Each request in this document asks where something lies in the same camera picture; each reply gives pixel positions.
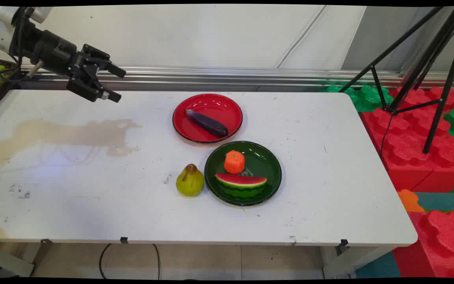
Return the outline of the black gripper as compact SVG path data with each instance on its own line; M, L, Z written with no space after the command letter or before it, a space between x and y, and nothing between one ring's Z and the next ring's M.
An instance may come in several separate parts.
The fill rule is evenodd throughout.
M72 61L77 56L77 46L68 40L48 31L32 31L32 64L42 63L41 67L54 74L71 77L66 85L66 89L76 95L96 102L98 99L109 99L118 103L121 94L103 86L88 84L85 80L76 76ZM86 67L96 67L98 71L108 71L119 78L124 78L126 70L115 65L110 55L91 45L84 44L81 53L83 54L83 64Z

